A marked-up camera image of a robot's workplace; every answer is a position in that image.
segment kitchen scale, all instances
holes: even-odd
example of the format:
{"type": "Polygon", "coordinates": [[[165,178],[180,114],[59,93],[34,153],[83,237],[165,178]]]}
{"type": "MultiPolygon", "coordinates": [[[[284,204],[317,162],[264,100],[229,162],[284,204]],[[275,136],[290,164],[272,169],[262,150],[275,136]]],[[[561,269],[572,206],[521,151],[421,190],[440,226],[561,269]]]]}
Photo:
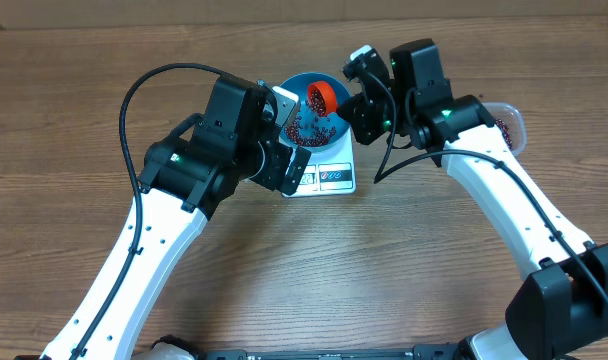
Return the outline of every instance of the kitchen scale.
{"type": "Polygon", "coordinates": [[[320,116],[314,110],[318,103],[315,100],[309,101],[311,89],[319,89],[324,94],[327,106],[332,106],[332,111],[335,111],[337,104],[350,98],[348,89],[332,76],[316,72],[295,75],[281,87],[299,97],[300,111],[292,124],[284,126],[279,140],[293,148],[304,146],[311,152],[297,191],[293,195],[283,196],[354,193],[357,184],[351,127],[335,112],[320,116]],[[329,104],[331,97],[334,97],[332,105],[329,104]]]}

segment transparent bowl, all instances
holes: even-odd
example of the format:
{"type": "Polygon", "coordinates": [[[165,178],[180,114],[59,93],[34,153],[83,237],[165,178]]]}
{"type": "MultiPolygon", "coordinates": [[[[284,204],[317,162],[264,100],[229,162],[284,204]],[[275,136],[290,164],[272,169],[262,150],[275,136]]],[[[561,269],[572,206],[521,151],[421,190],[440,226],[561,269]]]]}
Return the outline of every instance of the transparent bowl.
{"type": "Polygon", "coordinates": [[[509,135],[513,141],[513,156],[517,156],[526,147],[526,127],[524,118],[515,106],[506,103],[482,103],[494,118],[508,125],[509,135]]]}

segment blue bowl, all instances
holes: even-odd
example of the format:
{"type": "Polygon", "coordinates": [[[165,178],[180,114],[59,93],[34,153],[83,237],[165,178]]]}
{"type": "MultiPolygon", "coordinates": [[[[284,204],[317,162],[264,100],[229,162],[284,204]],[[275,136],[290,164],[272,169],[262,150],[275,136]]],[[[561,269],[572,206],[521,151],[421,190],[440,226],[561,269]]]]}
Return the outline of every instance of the blue bowl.
{"type": "MultiPolygon", "coordinates": [[[[339,80],[335,79],[330,75],[317,72],[297,74],[291,77],[290,79],[284,81],[281,86],[284,89],[295,93],[300,98],[301,106],[297,116],[301,116],[302,119],[300,120],[300,122],[302,124],[305,124],[305,129],[300,129],[300,134],[302,135],[302,137],[312,136],[313,134],[313,126],[308,127],[307,125],[324,126],[327,129],[330,129],[335,126],[335,135],[331,137],[327,145],[307,147],[307,149],[313,152],[320,152],[331,148],[337,140],[339,140],[344,134],[348,132],[350,125],[342,118],[337,116],[336,113],[331,113],[326,117],[320,117],[319,122],[314,123],[314,119],[317,114],[306,105],[306,100],[308,97],[308,86],[316,81],[326,81],[329,85],[331,85],[333,91],[335,91],[335,96],[337,97],[338,105],[341,105],[351,97],[351,94],[348,92],[348,89],[339,80]]],[[[286,136],[285,129],[286,126],[284,127],[284,129],[282,129],[280,137],[287,145],[296,147],[297,145],[293,143],[288,138],[288,136],[286,136]]]]}

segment wooden table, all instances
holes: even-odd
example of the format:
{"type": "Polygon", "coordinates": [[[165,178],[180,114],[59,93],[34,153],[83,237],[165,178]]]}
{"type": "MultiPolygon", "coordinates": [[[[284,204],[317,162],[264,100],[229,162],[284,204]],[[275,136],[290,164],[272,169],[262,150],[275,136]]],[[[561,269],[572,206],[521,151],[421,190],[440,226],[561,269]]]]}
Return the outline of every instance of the wooden table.
{"type": "MultiPolygon", "coordinates": [[[[456,95],[521,109],[522,164],[608,242],[608,17],[0,32],[0,359],[40,353],[113,247],[131,201],[117,115],[137,77],[186,61],[273,83],[304,71],[341,78],[364,43],[386,54],[424,37],[456,95]]],[[[176,71],[137,93],[136,168],[203,110],[213,80],[176,71]]],[[[240,184],[177,265],[137,350],[168,333],[203,349],[391,348],[501,322],[521,280],[497,233],[431,162],[373,185],[384,147],[355,146],[352,196],[285,200],[240,184]]],[[[577,354],[608,359],[608,339],[577,354]]]]}

